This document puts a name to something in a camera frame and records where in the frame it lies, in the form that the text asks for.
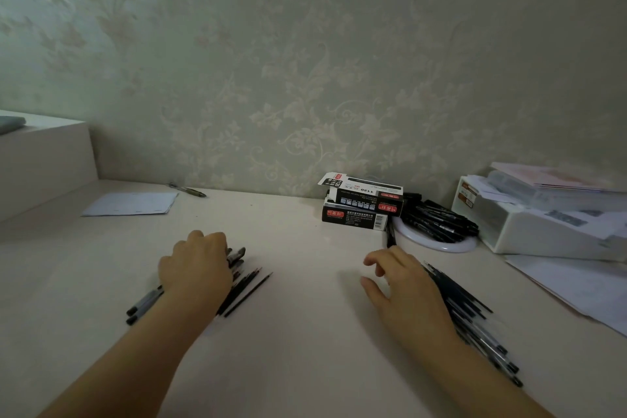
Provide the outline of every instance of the barcode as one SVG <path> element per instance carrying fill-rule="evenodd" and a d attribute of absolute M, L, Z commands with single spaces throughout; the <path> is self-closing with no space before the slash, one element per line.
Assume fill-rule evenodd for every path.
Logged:
<path fill-rule="evenodd" d="M 383 222 L 385 221 L 385 215 L 377 215 L 374 219 L 374 229 L 383 230 Z"/>

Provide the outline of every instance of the bundle of pens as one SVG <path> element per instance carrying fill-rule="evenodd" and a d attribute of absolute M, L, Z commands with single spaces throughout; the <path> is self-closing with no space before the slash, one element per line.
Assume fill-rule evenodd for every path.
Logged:
<path fill-rule="evenodd" d="M 522 387 L 522 382 L 516 377 L 519 368 L 507 358 L 507 349 L 478 323 L 477 316 L 485 319 L 481 308 L 491 313 L 490 308 L 439 269 L 428 263 L 423 267 L 440 290 L 459 337 L 490 360 L 514 385 Z"/>
<path fill-rule="evenodd" d="M 226 252 L 227 261 L 229 262 L 229 268 L 233 272 L 233 281 L 235 282 L 242 274 L 244 260 L 243 256 L 246 254 L 246 248 L 240 248 L 236 252 L 233 252 L 231 248 L 229 248 Z M 259 275 L 261 268 L 255 269 L 255 271 L 245 275 L 238 282 L 233 284 L 231 287 L 231 292 L 226 296 L 226 299 L 220 306 L 217 311 L 217 315 L 223 317 L 229 317 L 233 311 L 239 307 L 241 303 L 243 303 L 251 294 L 257 290 L 270 276 L 272 273 L 263 278 L 255 287 L 253 287 L 242 299 L 239 300 L 237 304 L 235 304 L 229 311 L 226 311 L 229 306 L 233 303 L 234 300 L 238 298 L 238 296 L 244 292 L 244 290 L 253 282 L 253 280 Z M 142 318 L 146 312 L 148 312 L 153 305 L 159 300 L 161 295 L 163 295 L 164 290 L 163 286 L 159 286 L 156 289 L 153 289 L 144 297 L 142 297 L 137 303 L 133 305 L 128 311 L 126 311 L 126 315 L 129 317 L 126 319 L 126 323 L 129 326 L 132 326 L 135 322 Z"/>
<path fill-rule="evenodd" d="M 479 234 L 475 223 L 434 201 L 422 201 L 419 193 L 405 193 L 401 220 L 443 243 L 457 243 L 466 237 Z"/>

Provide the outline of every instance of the forearm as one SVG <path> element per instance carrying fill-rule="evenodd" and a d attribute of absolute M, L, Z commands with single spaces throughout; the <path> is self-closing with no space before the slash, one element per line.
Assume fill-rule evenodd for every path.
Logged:
<path fill-rule="evenodd" d="M 468 414 L 477 417 L 551 417 L 475 350 L 455 339 L 440 350 L 413 353 Z"/>
<path fill-rule="evenodd" d="M 185 352 L 214 317 L 216 302 L 164 294 L 40 418 L 156 416 Z"/>

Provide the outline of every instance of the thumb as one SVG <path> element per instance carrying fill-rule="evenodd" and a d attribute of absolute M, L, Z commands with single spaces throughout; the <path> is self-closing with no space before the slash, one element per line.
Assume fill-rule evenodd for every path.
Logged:
<path fill-rule="evenodd" d="M 368 299 L 370 299 L 370 302 L 374 305 L 377 311 L 381 313 L 383 308 L 388 304 L 388 298 L 381 292 L 377 283 L 370 278 L 362 276 L 359 282 L 361 282 L 361 285 L 365 290 L 365 294 L 368 296 Z"/>

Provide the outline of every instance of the hand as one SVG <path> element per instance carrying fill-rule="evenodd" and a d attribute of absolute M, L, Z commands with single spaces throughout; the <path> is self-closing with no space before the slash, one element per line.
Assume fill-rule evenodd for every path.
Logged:
<path fill-rule="evenodd" d="M 361 284 L 385 326 L 407 351 L 421 360 L 459 342 L 438 287 L 416 258 L 393 246 L 369 253 L 364 264 L 376 264 L 376 276 L 388 280 L 389 298 L 373 280 L 361 278 Z"/>
<path fill-rule="evenodd" d="M 218 307 L 231 290 L 233 275 L 226 261 L 226 236 L 192 231 L 159 262 L 159 279 L 168 294 L 181 292 Z"/>

